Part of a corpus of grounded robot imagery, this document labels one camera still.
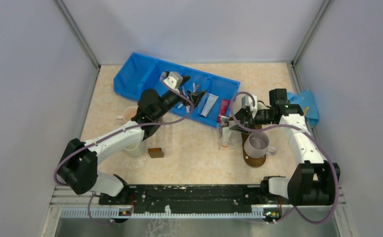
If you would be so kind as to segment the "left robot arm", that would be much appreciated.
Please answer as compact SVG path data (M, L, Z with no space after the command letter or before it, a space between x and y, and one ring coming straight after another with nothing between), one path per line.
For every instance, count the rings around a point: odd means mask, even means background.
M143 91L130 121L94 139L71 140L54 171L56 184L70 187L77 195L98 192L109 195L117 204L126 203L130 197L128 184L118 175L99 172L98 165L118 151L151 137L167 124L161 118L178 103L189 105L190 111L177 121L188 118L206 94L205 90L183 94L179 87L188 80L189 76L178 76L175 72L162 73L159 81L167 92L160 96L154 89Z

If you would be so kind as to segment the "grey ceramic mug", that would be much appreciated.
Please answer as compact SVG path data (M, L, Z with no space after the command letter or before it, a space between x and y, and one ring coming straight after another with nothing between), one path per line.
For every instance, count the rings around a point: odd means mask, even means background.
M244 151L251 158L262 158L266 155L275 156L277 148L270 144L269 137L263 132L252 132L244 143Z

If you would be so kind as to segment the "white ceramic mug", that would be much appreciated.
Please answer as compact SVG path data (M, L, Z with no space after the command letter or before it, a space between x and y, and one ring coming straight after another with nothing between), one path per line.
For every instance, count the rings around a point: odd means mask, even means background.
M116 117L116 121L121 123L129 122L137 113L137 106L127 107L120 116Z

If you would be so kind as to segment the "white tube orange cap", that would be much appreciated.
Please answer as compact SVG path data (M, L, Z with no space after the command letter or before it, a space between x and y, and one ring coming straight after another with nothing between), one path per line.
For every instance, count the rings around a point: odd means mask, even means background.
M228 126L221 127L220 130L220 145L224 148L228 147L230 143L230 137L232 135L232 132Z

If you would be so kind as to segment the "white tube black cap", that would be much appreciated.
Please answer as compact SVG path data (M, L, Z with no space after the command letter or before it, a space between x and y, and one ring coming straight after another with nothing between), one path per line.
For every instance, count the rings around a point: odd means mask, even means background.
M214 104L216 103L218 99L217 95L209 93L207 96L207 99L205 101L205 104L203 106L202 111L200 112L200 116L206 118L209 114L210 110L213 108Z

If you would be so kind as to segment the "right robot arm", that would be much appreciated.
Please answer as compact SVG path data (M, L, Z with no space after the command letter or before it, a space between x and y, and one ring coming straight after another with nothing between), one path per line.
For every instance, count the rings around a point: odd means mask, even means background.
M293 206L335 204L339 195L340 168L330 161L308 131L301 106L288 100L285 89L269 92L270 106L266 109L259 109L255 96L248 92L236 93L231 102L238 95L242 96L242 105L237 112L231 112L235 128L250 135L282 129L297 165L291 178L265 177L260 189L262 201L273 203L281 196Z

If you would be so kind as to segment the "clear holder with wooden ends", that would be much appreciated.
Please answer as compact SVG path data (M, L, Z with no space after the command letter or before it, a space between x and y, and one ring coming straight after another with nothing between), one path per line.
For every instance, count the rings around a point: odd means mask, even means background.
M172 144L172 125L163 125L146 140L147 153L150 158L168 158L172 153Z

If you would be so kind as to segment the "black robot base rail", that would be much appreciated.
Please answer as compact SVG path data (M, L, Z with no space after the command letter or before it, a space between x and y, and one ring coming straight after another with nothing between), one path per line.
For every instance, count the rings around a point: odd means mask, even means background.
M282 198L268 194L263 185L126 184L115 197L98 197L100 205L127 205L132 214L278 218L283 211Z

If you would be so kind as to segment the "cream speckled ceramic mug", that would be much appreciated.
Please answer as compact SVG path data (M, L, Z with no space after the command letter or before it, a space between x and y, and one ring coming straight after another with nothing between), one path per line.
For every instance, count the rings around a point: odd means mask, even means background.
M146 142L140 141L138 143L129 145L124 148L124 152L130 157L139 157L144 154L146 150Z

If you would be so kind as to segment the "clear textured acrylic tray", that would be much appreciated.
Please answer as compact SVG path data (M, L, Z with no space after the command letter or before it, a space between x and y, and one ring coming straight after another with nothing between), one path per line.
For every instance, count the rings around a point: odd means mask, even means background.
M241 133L229 127L217 125L217 147L219 150L238 150L242 147Z

